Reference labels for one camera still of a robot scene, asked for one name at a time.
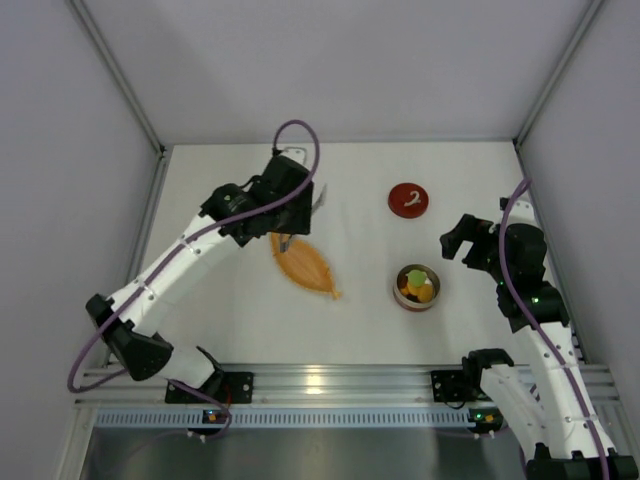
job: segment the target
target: orange leaf-shaped plate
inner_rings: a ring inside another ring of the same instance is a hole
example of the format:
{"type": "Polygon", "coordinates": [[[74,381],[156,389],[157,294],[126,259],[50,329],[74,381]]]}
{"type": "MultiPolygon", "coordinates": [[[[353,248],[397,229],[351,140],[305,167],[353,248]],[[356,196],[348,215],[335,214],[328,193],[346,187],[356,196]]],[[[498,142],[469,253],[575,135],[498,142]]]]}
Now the orange leaf-shaped plate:
{"type": "Polygon", "coordinates": [[[334,300],[342,296],[336,290],[331,269],[322,255],[296,237],[286,252],[280,252],[280,235],[271,234],[271,252],[280,271],[296,285],[317,293],[328,293],[334,300]]]}

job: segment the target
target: red jar lid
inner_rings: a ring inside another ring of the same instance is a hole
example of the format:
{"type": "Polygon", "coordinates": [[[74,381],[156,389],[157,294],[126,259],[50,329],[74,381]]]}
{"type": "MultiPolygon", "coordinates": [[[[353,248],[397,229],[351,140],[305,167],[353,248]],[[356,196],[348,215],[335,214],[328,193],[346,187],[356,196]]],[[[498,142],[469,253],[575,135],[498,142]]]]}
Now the red jar lid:
{"type": "Polygon", "coordinates": [[[389,192],[389,208],[403,218],[417,218],[429,206],[429,195],[415,183],[400,183],[389,192]]]}

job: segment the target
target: gray wall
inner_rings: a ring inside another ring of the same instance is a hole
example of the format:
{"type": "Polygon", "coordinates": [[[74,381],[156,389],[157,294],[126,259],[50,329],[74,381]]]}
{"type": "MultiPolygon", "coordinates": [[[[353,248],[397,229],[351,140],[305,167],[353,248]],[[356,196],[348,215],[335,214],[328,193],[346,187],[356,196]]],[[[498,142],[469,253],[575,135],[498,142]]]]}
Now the gray wall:
{"type": "Polygon", "coordinates": [[[512,138],[588,2],[86,3],[172,144],[512,138]]]}
{"type": "Polygon", "coordinates": [[[523,159],[592,360],[640,424],[640,2],[615,0],[586,38],[523,159]]]}
{"type": "Polygon", "coordinates": [[[85,301],[124,280],[150,147],[67,7],[0,2],[0,476],[52,478],[85,301]]]}

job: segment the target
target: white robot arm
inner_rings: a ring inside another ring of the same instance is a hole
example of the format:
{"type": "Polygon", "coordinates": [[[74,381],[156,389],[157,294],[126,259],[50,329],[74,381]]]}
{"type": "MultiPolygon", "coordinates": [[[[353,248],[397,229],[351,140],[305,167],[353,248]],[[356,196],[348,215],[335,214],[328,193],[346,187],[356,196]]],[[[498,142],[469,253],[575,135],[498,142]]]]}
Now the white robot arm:
{"type": "Polygon", "coordinates": [[[489,349],[462,359],[464,381],[444,386],[455,394],[445,401],[489,397],[520,443],[530,480],[636,479],[633,457],[617,454],[589,399],[564,302],[544,280],[547,247],[533,209],[515,200],[502,200],[505,216],[514,212],[505,225],[465,214],[440,243],[443,257],[453,259],[463,241],[472,242],[463,263],[497,283],[499,308],[531,366],[539,398],[524,387],[507,352],[489,349]]]}
{"type": "Polygon", "coordinates": [[[290,195],[309,177],[305,157],[302,148],[274,152],[263,174],[248,182],[248,190],[235,184],[216,189],[183,234],[142,274],[109,297],[96,294],[87,302],[98,327],[112,322],[103,339],[134,380],[159,375],[211,397],[216,394],[224,372],[213,356],[197,346],[171,345],[158,329],[191,287],[251,239],[268,232],[309,233],[313,182],[279,208],[217,227],[290,195]]]}

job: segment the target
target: small bowl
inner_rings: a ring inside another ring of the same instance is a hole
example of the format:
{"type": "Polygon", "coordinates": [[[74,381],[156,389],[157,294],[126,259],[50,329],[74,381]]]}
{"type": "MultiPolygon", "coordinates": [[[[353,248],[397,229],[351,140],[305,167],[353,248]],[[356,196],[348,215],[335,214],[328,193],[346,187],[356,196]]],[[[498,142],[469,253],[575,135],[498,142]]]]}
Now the small bowl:
{"type": "Polygon", "coordinates": [[[419,264],[407,265],[406,267],[404,267],[402,270],[398,272],[396,281],[393,282],[393,297],[396,299],[396,302],[398,302],[398,305],[400,305],[402,308],[409,310],[411,312],[424,312],[425,310],[430,309],[435,305],[439,296],[440,296],[440,279],[438,278],[438,275],[436,275],[436,272],[431,270],[426,265],[419,265],[419,264]],[[400,282],[404,277],[407,276],[407,274],[411,270],[423,271],[424,273],[427,274],[427,277],[433,284],[433,298],[431,299],[430,302],[428,303],[412,302],[411,300],[406,298],[404,295],[402,295],[402,293],[400,293],[400,282]]]}

